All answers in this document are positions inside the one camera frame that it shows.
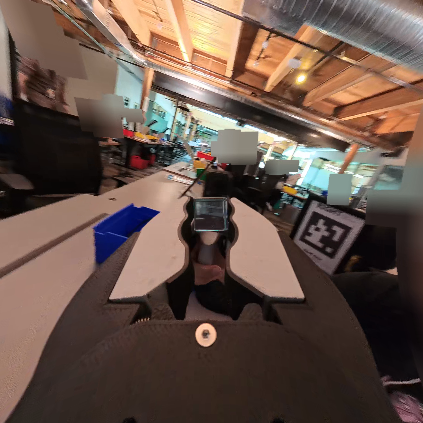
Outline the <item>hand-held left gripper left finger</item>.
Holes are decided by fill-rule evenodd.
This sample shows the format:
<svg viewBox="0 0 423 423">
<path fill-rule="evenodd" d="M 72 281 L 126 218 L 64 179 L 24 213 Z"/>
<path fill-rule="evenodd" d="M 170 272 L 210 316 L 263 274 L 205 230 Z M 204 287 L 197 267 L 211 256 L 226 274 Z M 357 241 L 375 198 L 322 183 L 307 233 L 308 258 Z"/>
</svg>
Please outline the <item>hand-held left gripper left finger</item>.
<svg viewBox="0 0 423 423">
<path fill-rule="evenodd" d="M 154 289 L 174 281 L 186 270 L 189 246 L 182 226 L 189 217 L 190 200 L 178 199 L 140 231 L 110 294 L 110 302 L 142 302 Z"/>
</svg>

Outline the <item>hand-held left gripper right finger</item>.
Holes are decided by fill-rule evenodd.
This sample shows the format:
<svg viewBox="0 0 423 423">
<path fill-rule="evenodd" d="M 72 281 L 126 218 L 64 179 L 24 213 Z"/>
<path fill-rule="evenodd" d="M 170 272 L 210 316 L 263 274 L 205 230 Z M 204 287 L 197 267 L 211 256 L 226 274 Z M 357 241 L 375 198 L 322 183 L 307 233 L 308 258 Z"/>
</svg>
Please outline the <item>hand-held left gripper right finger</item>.
<svg viewBox="0 0 423 423">
<path fill-rule="evenodd" d="M 305 296 L 276 227 L 236 198 L 229 200 L 234 240 L 228 275 L 269 302 L 303 302 Z"/>
</svg>

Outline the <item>blue plastic bin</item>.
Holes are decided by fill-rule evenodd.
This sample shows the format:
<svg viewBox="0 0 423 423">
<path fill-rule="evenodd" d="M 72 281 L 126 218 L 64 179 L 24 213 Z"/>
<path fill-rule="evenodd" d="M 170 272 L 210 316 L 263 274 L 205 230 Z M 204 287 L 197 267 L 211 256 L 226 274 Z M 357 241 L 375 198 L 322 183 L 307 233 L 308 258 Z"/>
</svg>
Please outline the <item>blue plastic bin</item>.
<svg viewBox="0 0 423 423">
<path fill-rule="evenodd" d="M 93 227 L 97 264 L 106 261 L 134 233 L 140 232 L 160 212 L 130 204 Z"/>
</svg>

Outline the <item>clear glass cube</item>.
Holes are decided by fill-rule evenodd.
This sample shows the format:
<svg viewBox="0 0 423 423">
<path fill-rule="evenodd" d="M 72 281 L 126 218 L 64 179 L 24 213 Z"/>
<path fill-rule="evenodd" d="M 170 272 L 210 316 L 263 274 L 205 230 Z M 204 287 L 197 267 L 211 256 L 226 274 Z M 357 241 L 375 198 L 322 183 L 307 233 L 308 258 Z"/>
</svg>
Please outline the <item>clear glass cube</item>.
<svg viewBox="0 0 423 423">
<path fill-rule="evenodd" d="M 226 197 L 195 198 L 193 213 L 195 232 L 223 232 L 229 227 Z"/>
</svg>

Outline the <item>person's right hand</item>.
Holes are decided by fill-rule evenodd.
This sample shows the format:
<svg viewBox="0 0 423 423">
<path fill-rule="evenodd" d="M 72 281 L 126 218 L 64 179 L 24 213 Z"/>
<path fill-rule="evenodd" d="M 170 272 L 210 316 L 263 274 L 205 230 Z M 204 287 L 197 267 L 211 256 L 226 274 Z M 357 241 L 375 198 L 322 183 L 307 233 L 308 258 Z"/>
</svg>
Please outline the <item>person's right hand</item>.
<svg viewBox="0 0 423 423">
<path fill-rule="evenodd" d="M 193 262 L 194 285 L 203 286 L 213 281 L 224 282 L 225 272 L 218 265 L 204 265 Z"/>
</svg>

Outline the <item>person's dark clothing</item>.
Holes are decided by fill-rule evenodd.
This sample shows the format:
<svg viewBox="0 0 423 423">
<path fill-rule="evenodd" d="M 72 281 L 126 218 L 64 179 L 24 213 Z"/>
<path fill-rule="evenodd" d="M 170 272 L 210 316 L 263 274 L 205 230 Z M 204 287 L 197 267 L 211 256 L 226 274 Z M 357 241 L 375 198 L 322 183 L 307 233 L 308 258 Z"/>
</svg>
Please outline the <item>person's dark clothing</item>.
<svg viewBox="0 0 423 423">
<path fill-rule="evenodd" d="M 382 377 L 404 372 L 402 307 L 396 262 L 396 229 L 365 225 L 333 283 L 357 317 Z"/>
</svg>

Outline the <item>red plastic bin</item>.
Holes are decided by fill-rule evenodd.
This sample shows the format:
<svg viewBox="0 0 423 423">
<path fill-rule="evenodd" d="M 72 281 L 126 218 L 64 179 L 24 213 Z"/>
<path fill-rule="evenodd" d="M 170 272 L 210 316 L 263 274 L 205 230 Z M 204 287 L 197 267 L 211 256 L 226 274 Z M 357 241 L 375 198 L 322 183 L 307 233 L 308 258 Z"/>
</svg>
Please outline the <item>red plastic bin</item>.
<svg viewBox="0 0 423 423">
<path fill-rule="evenodd" d="M 147 167 L 155 164 L 156 155 L 152 154 L 147 159 L 141 156 L 133 155 L 130 156 L 129 166 L 135 170 L 145 170 Z"/>
</svg>

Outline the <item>black office chair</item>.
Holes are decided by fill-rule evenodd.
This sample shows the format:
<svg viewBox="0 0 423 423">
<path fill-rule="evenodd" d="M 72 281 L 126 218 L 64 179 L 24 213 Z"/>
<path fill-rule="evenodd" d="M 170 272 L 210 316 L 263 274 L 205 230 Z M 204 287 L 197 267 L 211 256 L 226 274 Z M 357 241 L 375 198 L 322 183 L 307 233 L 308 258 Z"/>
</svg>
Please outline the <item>black office chair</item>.
<svg viewBox="0 0 423 423">
<path fill-rule="evenodd" d="M 98 140 L 77 117 L 17 100 L 14 170 L 41 196 L 99 193 L 102 159 Z"/>
</svg>

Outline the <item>pink patterned cloth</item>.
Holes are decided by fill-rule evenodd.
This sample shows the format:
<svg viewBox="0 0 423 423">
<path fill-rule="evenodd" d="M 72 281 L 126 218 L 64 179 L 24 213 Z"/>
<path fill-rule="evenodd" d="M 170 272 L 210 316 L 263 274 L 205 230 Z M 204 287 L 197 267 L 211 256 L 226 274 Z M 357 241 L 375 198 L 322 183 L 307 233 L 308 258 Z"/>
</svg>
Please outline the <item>pink patterned cloth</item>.
<svg viewBox="0 0 423 423">
<path fill-rule="evenodd" d="M 422 423 L 422 385 L 420 378 L 395 380 L 389 375 L 381 378 L 391 405 L 401 422 Z"/>
</svg>

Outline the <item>large silver ventilation duct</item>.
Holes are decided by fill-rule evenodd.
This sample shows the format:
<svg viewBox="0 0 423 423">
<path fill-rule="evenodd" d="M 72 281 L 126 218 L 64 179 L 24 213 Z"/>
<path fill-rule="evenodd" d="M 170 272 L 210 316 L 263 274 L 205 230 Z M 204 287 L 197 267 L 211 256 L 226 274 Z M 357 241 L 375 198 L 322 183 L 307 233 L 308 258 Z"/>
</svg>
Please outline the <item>large silver ventilation duct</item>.
<svg viewBox="0 0 423 423">
<path fill-rule="evenodd" d="M 423 6 L 416 0 L 246 0 L 242 15 L 294 35 L 305 24 L 422 72 Z"/>
</svg>

